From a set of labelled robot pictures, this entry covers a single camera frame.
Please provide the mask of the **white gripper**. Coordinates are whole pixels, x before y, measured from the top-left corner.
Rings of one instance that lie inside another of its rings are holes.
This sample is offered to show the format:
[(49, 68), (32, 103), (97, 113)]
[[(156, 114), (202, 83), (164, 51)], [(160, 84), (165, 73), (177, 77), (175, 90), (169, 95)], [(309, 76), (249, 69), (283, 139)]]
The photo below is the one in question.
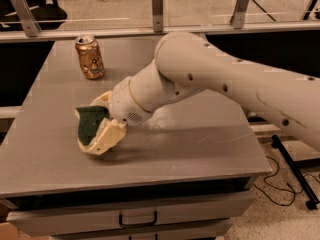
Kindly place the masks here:
[(104, 92), (95, 98), (90, 105), (75, 109), (77, 118), (85, 113), (97, 113), (106, 118), (111, 115), (114, 118), (112, 120), (104, 118), (96, 131), (96, 136), (87, 145), (78, 141), (83, 152), (100, 156), (116, 146), (125, 137), (127, 125), (137, 126), (143, 122), (143, 111), (130, 93), (130, 80), (130, 77), (126, 77), (114, 87), (112, 92)]

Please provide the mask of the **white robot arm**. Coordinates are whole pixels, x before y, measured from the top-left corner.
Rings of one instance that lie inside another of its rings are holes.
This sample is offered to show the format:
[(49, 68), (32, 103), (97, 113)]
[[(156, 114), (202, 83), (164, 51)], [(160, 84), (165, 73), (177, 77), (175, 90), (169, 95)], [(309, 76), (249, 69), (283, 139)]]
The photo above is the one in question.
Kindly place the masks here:
[(204, 90), (228, 97), (320, 150), (319, 78), (224, 55), (187, 32), (163, 36), (148, 66), (75, 110), (79, 147), (101, 155), (125, 137), (129, 126)]

